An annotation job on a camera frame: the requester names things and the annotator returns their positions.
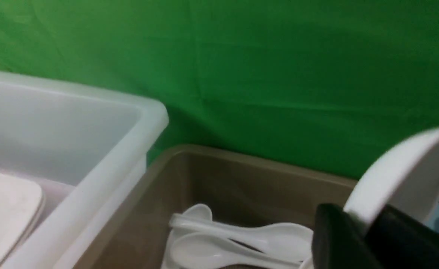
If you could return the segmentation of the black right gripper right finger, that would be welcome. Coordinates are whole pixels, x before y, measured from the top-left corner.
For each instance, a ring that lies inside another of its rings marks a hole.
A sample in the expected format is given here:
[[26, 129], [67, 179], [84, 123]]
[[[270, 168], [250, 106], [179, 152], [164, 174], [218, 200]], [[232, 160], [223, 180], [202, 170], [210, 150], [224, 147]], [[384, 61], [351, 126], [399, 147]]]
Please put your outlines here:
[[365, 236], [385, 269], [439, 269], [439, 233], [385, 206]]

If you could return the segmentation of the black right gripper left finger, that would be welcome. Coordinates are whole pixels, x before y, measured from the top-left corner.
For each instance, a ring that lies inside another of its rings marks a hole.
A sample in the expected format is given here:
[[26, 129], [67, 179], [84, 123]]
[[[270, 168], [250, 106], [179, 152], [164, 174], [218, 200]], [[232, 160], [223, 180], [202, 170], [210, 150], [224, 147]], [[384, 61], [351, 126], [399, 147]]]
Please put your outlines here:
[[382, 269], [355, 224], [340, 206], [316, 207], [312, 260], [315, 269]]

